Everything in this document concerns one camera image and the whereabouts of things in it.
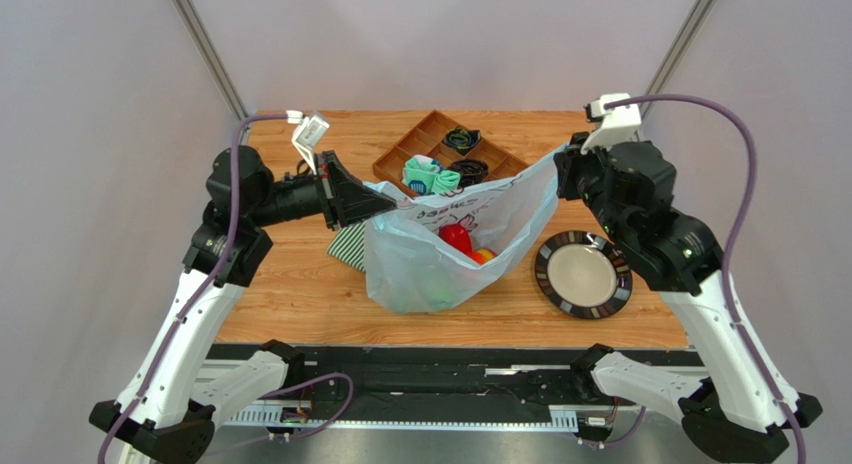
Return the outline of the light blue printed plastic bag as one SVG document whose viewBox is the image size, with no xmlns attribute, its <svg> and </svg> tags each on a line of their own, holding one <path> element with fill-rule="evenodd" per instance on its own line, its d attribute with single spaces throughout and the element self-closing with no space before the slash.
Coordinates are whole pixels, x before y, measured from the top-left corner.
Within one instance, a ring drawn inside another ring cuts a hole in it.
<svg viewBox="0 0 852 464">
<path fill-rule="evenodd" d="M 557 171 L 548 153 L 518 174 L 448 196 L 403 198 L 388 182 L 375 190 L 398 208 L 364 227 L 366 291 L 388 311 L 427 313 L 452 309 L 511 272 L 558 207 Z M 439 230 L 464 227 L 474 249 L 495 258 L 478 264 L 442 240 Z"/>
</svg>

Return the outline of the red bell pepper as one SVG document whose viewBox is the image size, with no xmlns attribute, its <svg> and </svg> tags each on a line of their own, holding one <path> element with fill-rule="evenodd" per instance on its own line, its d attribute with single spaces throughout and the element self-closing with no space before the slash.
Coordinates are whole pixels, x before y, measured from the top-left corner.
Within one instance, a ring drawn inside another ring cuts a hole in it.
<svg viewBox="0 0 852 464">
<path fill-rule="evenodd" d="M 448 224 L 442 226 L 438 236 L 448 245 L 467 255 L 473 252 L 473 243 L 469 231 L 462 224 Z"/>
</svg>

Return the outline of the red apple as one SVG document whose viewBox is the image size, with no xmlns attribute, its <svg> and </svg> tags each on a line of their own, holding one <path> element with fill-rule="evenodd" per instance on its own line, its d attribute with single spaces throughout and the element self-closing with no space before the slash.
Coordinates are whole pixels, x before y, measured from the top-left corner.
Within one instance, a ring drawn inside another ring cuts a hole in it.
<svg viewBox="0 0 852 464">
<path fill-rule="evenodd" d="M 497 257 L 497 254 L 488 248 L 475 249 L 468 253 L 468 256 L 477 264 L 484 265 L 485 263 Z"/>
</svg>

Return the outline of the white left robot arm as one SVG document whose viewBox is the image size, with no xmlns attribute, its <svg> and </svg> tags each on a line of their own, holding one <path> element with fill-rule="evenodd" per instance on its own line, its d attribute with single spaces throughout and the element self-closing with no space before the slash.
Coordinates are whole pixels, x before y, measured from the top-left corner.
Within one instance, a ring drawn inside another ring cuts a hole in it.
<svg viewBox="0 0 852 464">
<path fill-rule="evenodd" d="M 272 340 L 211 383 L 197 380 L 225 318 L 272 248 L 269 226 L 319 215 L 338 230 L 396 208 L 335 153 L 320 153 L 314 163 L 312 174 L 276 179 L 251 147 L 216 157 L 206 182 L 210 200 L 169 314 L 136 376 L 116 399 L 94 406 L 92 425 L 154 462 L 195 463 L 225 421 L 303 378 L 303 354 Z"/>
</svg>

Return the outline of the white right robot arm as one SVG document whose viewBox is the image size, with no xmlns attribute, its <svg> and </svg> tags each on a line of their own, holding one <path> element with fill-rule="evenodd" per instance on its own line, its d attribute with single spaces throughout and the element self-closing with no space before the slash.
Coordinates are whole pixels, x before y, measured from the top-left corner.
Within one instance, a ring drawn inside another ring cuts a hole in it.
<svg viewBox="0 0 852 464">
<path fill-rule="evenodd" d="M 694 379 L 590 347 L 571 369 L 584 395 L 617 397 L 668 417 L 720 463 L 772 463 L 786 431 L 821 415 L 819 400 L 779 374 L 722 271 L 711 229 L 673 206 L 676 169 L 648 141 L 584 151 L 572 136 L 554 157 L 557 194 L 583 202 L 619 257 L 680 321 L 707 376 Z"/>
</svg>

